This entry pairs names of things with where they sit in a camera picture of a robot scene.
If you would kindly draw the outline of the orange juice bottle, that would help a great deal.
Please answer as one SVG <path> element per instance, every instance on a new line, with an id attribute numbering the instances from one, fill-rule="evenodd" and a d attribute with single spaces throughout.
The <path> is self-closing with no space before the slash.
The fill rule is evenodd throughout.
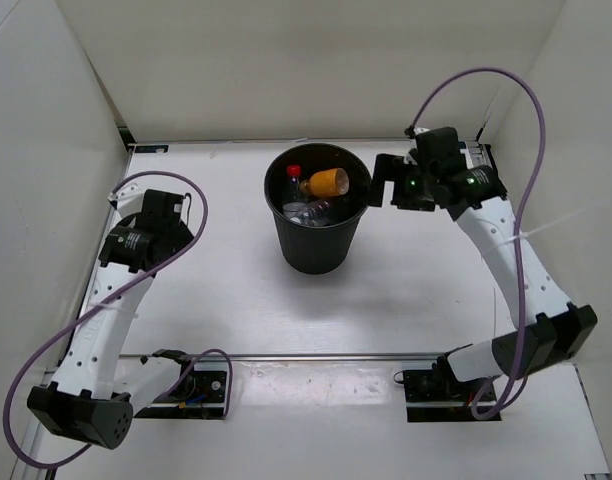
<path id="1" fill-rule="evenodd" d="M 343 168 L 319 171 L 300 183 L 304 195 L 332 198 L 345 195 L 350 189 L 350 179 Z"/>

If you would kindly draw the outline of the blue orange label bottle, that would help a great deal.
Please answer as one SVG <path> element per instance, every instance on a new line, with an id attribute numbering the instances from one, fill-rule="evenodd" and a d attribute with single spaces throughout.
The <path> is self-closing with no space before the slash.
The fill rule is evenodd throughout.
<path id="1" fill-rule="evenodd" d="M 314 209 L 309 203 L 286 203 L 283 205 L 283 214 L 289 221 L 298 225 L 313 226 L 315 224 Z"/>

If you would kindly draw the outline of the red label water bottle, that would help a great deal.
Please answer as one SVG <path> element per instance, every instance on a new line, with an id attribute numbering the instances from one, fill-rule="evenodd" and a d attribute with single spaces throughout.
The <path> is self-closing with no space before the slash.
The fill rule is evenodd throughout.
<path id="1" fill-rule="evenodd" d="M 290 216 L 307 203 L 307 197 L 300 189 L 301 167 L 299 165 L 288 165 L 286 175 L 287 180 L 282 194 L 282 209 L 285 216 Z"/>

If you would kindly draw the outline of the clear unlabeled plastic bottle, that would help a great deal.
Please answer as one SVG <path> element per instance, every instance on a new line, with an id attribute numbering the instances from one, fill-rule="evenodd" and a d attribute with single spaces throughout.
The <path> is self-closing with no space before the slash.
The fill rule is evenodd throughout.
<path id="1" fill-rule="evenodd" d="M 312 201 L 307 205 L 306 224 L 315 227 L 333 224 L 347 213 L 349 205 L 349 200 L 342 197 Z"/>

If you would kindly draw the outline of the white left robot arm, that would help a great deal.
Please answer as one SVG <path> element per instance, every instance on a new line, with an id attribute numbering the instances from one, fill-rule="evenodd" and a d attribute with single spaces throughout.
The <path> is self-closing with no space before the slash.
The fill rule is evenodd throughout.
<path id="1" fill-rule="evenodd" d="M 27 406 L 52 434 L 117 448 L 135 414 L 166 392 L 174 400 L 192 395 L 196 377 L 181 366 L 180 353 L 145 358 L 121 378 L 117 363 L 152 275 L 129 290 L 124 284 L 171 258 L 193 235 L 180 220 L 141 222 L 131 216 L 114 227 L 100 253 L 89 298 L 90 319 L 46 387 L 33 388 Z"/>

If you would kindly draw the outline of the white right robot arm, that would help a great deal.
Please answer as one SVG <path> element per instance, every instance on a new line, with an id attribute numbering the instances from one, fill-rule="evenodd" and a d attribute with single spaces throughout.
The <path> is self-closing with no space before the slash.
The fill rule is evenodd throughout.
<path id="1" fill-rule="evenodd" d="M 380 154 L 371 182 L 372 205 L 382 205 L 386 182 L 393 183 L 391 203 L 401 210 L 448 212 L 479 250 L 515 327 L 439 357 L 435 387 L 441 396 L 456 400 L 472 383 L 487 378 L 524 379 L 578 353 L 597 315 L 589 305 L 575 305 L 547 272 L 492 167 L 470 167 L 462 154 L 428 163 Z"/>

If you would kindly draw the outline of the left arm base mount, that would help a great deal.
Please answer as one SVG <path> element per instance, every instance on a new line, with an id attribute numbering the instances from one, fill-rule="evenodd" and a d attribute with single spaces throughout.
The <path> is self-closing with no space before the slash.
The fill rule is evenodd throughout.
<path id="1" fill-rule="evenodd" d="M 160 394 L 135 413 L 136 419 L 225 420 L 231 406 L 234 365 L 221 349 L 201 354 L 160 349 L 151 358 L 172 360 L 179 366 L 175 388 Z"/>

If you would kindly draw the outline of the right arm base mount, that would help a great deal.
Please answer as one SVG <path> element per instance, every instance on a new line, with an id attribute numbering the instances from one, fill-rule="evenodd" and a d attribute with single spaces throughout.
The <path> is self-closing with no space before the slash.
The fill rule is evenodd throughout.
<path id="1" fill-rule="evenodd" d="M 481 401 L 497 401 L 494 387 L 487 386 L 485 378 L 458 382 L 449 376 L 444 359 L 428 368 L 397 371 L 393 381 L 404 389 L 408 423 L 476 422 L 471 406 L 482 387 Z"/>

